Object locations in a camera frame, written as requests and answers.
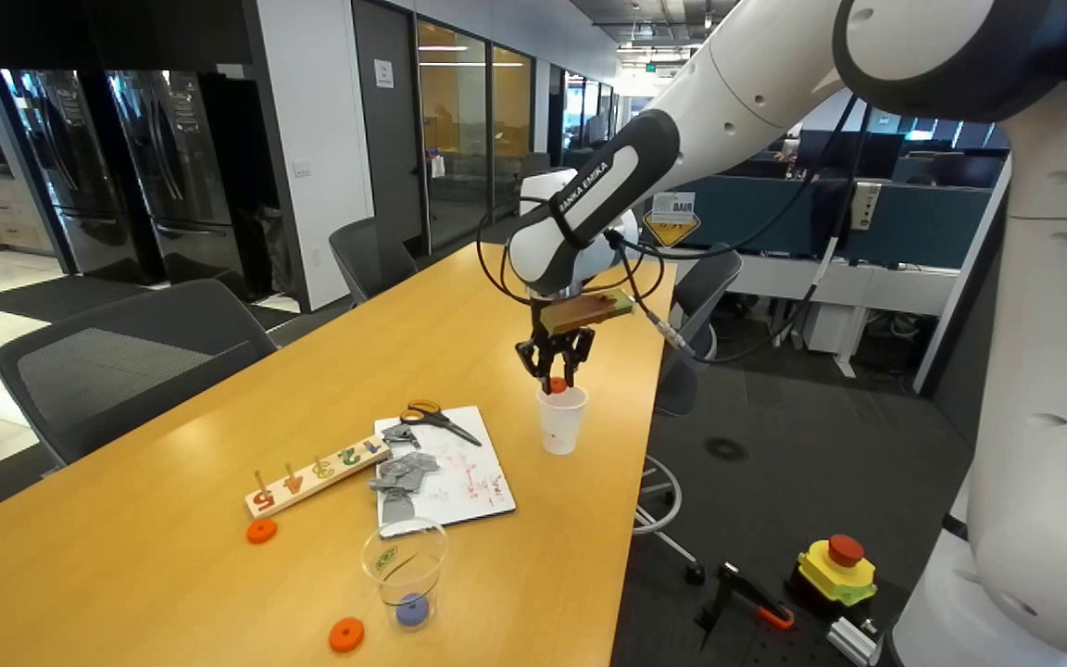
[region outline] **chair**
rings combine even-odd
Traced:
[[[684,414],[697,402],[697,362],[713,362],[720,355],[720,335],[713,328],[713,317],[727,292],[727,287],[732,283],[740,266],[737,254],[721,254],[721,257],[706,257],[701,261],[673,291],[673,304],[682,307],[682,340],[688,344],[688,351],[682,350],[667,350],[664,361],[664,382],[659,382],[659,396],[657,396],[657,413],[667,414]],[[638,518],[634,518],[634,533],[648,533],[657,543],[664,543],[671,551],[679,551],[684,559],[684,582],[701,587],[705,582],[705,566],[701,559],[667,533],[667,528],[682,514],[682,481],[679,475],[659,465],[657,455],[645,459],[645,475],[642,475],[642,504],[638,504]]]
[[[414,257],[401,240],[385,239],[374,218],[335,230],[329,245],[356,304],[417,270]]]
[[[269,351],[221,283],[184,283],[9,340],[0,382],[41,445],[73,465]]]

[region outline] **orange bottle cap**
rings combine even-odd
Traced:
[[[856,566],[863,559],[863,545],[847,533],[831,533],[831,559],[841,566]]]
[[[268,543],[275,543],[275,533],[279,533],[279,522],[275,522],[275,518],[251,518],[251,522],[246,528],[246,543],[247,543],[247,545],[268,545]]]
[[[325,635],[325,645],[335,650],[335,654],[356,654],[358,650],[358,642],[363,642],[363,622],[358,618],[338,618],[338,626]]]

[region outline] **plastic cup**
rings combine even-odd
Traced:
[[[571,455],[579,445],[580,414],[587,414],[587,392],[579,387],[562,392],[541,392],[538,414],[541,414],[543,454]]]
[[[433,608],[433,587],[448,556],[443,528],[430,522],[403,538],[363,543],[363,575],[378,587],[383,603],[391,608],[401,626],[422,626]]]

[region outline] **office desk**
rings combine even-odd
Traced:
[[[456,254],[0,504],[0,667],[609,663],[659,339],[600,328],[580,445],[553,459],[511,351],[525,320]],[[269,545],[246,545],[241,497],[410,396],[483,407],[520,512],[452,528],[433,622],[395,632],[358,571],[363,475],[279,514]],[[325,650],[341,616],[366,622],[356,656]]]

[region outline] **ceiling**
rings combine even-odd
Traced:
[[[737,0],[571,0],[615,44],[682,47],[705,43]]]

